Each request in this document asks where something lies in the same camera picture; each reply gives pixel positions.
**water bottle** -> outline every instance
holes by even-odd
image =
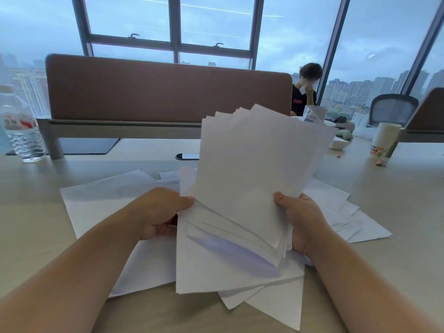
[[[12,85],[0,85],[0,119],[15,154],[23,162],[45,157],[45,144],[31,108],[15,94]]]

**glass window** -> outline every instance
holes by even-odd
[[[322,65],[341,0],[265,0],[256,70],[287,72]]]
[[[444,87],[444,30],[441,29],[410,95],[422,101],[430,90]]]
[[[250,60],[235,57],[179,52],[179,63],[204,66],[221,66],[224,68],[233,69],[248,69],[248,66],[250,65]]]
[[[0,83],[13,83],[36,117],[48,117],[44,60],[83,55],[71,0],[0,0]]]
[[[173,63],[172,51],[132,48],[127,46],[110,46],[93,44],[92,51],[95,57],[109,57],[117,59],[136,59],[140,61]]]
[[[254,0],[180,0],[182,43],[249,50]]]
[[[321,105],[352,117],[399,93],[440,1],[350,0]]]
[[[85,0],[91,33],[170,40],[168,0]]]

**desk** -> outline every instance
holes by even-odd
[[[355,138],[343,152],[329,151],[315,178],[351,193],[358,204],[394,236],[354,247],[384,277],[444,324],[443,145],[402,144],[389,167],[368,158],[370,140]],[[199,140],[122,140],[107,155],[21,164],[0,156],[0,297],[68,247],[74,231],[59,188],[131,170],[149,174],[196,162],[173,160],[198,152]],[[316,271],[306,268],[302,332],[343,332]],[[109,300],[94,332],[293,332],[247,304],[228,311],[216,293],[176,295],[168,284]]]

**chair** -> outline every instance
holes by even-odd
[[[51,159],[59,138],[198,139],[216,111],[254,104],[290,115],[289,74],[49,55],[50,119],[38,119]]]
[[[391,157],[399,142],[444,143],[444,88],[432,89],[401,129],[386,157]]]
[[[419,101],[406,95],[379,95],[370,107],[369,125],[377,127],[379,123],[394,123],[405,126],[412,117]]]

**person's arm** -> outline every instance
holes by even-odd
[[[106,218],[0,300],[0,332],[91,332],[138,241],[175,235],[164,223],[192,204],[156,188]]]
[[[350,332],[443,332],[331,230],[312,199],[275,193],[274,201],[294,227],[293,248],[310,258]]]
[[[314,89],[312,83],[305,85],[305,94],[307,95],[307,105],[314,105]]]

